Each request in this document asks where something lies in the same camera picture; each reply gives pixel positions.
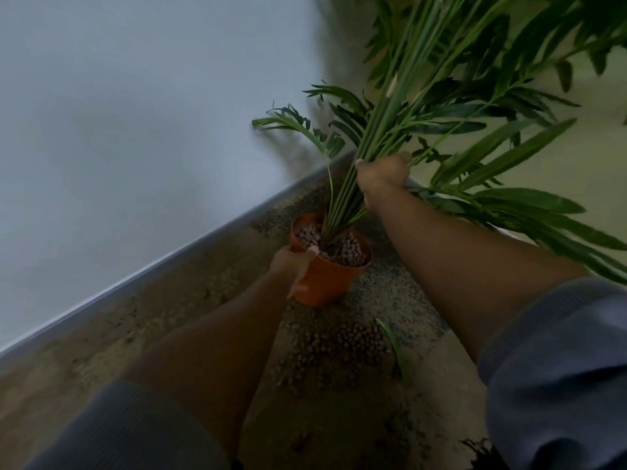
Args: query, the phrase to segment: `person's left arm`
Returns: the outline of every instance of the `person's left arm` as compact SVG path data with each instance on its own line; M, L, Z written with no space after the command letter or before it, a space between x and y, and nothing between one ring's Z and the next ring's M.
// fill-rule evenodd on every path
M288 296L316 252L278 251L246 292L158 342L28 468L228 467Z

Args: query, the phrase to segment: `blue sleeve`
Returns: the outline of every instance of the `blue sleeve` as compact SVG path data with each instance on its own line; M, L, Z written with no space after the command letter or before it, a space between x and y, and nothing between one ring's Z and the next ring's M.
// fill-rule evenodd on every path
M547 293L477 363L511 470L627 468L627 292L596 277Z
M176 402L115 381L26 470L228 470L220 445Z

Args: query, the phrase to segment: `person's left hand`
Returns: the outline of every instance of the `person's left hand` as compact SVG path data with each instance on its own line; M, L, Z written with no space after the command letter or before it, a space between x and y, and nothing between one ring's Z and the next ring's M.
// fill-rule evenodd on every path
M291 298L294 292L300 291L302 286L299 286L298 282L305 276L309 264L311 264L319 252L318 247L315 245L305 252L291 252L288 245L277 251L270 264L270 272L286 273L290 278L294 278L292 289L287 298Z

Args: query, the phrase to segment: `terracotta pot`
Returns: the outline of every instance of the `terracotta pot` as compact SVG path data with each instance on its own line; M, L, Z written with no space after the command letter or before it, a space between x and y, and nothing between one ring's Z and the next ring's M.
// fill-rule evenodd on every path
M294 235L295 230L300 230L310 224L321 224L323 220L320 214L303 214L292 221L290 229L290 250L293 252L305 252L305 248ZM329 305L338 300L349 291L353 280L362 275L372 262L372 249L370 244L355 230L350 230L357 240L361 251L365 254L367 262L361 267L344 267L328 260L317 257L309 266L309 270L300 285L307 286L307 291L296 292L294 298L304 305L320 307Z

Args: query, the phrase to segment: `tiled floor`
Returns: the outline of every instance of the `tiled floor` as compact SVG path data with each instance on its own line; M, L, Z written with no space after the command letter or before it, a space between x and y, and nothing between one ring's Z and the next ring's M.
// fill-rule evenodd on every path
M318 183L248 226L180 263L147 287L108 306L88 324L22 357L0 377L0 461L19 469L107 381L150 343L234 298L285 243L291 219L324 203ZM245 424L239 458L247 469L470 468L461 443L486 436L485 389L463 348L411 280L373 220L360 231L375 261L336 306L292 304ZM276 364L294 362L306 332L381 318L395 331L410 378L394 355L366 366L341 354L320 359L294 387L277 386ZM318 388L317 375L324 374Z

